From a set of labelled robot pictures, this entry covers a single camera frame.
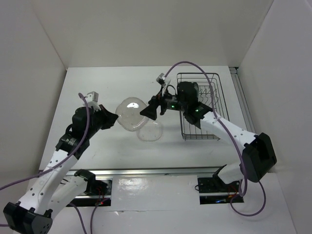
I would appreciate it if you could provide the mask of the smoky clear square plate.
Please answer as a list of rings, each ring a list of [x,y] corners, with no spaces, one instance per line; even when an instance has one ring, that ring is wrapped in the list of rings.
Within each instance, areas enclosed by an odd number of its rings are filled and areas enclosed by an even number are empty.
[[[137,97],[126,98],[115,111],[118,123],[129,132],[140,130],[149,120],[140,114],[146,107],[147,105]]]

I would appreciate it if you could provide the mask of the clear glass square plate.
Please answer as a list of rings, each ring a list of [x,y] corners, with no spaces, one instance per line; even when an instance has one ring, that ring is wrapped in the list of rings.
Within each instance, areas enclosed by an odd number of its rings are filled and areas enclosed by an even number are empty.
[[[136,132],[138,139],[145,142],[154,142],[163,135],[163,125],[157,121],[148,121]]]

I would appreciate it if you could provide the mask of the blue patterned round plate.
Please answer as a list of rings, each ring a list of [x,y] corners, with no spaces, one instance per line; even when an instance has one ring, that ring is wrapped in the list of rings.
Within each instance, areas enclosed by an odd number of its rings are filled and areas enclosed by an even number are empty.
[[[195,84],[195,88],[197,89],[197,97],[198,101],[202,102],[203,104],[206,104],[208,101],[208,91],[205,85],[198,85],[198,83]]]

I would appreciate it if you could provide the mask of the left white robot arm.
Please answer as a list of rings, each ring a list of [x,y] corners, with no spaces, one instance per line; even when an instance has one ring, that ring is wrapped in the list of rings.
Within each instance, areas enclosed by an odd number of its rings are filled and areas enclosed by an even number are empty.
[[[50,162],[35,177],[36,182],[17,202],[9,202],[4,207],[9,228],[20,234],[46,234],[53,219],[76,196],[85,194],[104,198],[109,185],[97,180],[94,173],[80,169],[70,179],[65,176],[89,147],[91,137],[99,130],[111,128],[117,118],[103,105],[76,109]]]

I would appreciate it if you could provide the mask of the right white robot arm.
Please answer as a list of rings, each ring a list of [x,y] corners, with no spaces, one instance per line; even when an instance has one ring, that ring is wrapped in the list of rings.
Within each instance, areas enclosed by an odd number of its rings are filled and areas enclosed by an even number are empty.
[[[232,144],[238,153],[239,162],[224,165],[214,173],[213,186],[216,190],[224,191],[229,184],[239,180],[260,182],[277,163],[270,137],[265,133],[257,135],[229,122],[213,108],[200,102],[198,93],[199,86],[195,82],[178,83],[174,95],[163,86],[157,95],[152,96],[140,115],[156,120],[158,108],[161,115],[166,110],[179,111],[189,124]]]

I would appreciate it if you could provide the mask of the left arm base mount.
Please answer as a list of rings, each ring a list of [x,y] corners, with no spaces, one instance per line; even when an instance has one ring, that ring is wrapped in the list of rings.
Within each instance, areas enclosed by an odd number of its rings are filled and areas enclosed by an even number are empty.
[[[112,183],[111,179],[97,180],[87,192],[76,196],[71,203],[77,207],[111,206]]]

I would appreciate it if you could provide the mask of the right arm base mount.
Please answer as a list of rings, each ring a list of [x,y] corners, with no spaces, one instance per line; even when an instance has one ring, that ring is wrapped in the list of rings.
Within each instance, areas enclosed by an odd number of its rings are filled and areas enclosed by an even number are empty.
[[[212,175],[198,175],[194,189],[199,193],[200,205],[227,204],[233,199],[233,203],[243,203],[238,195],[239,181],[230,184],[221,183]]]

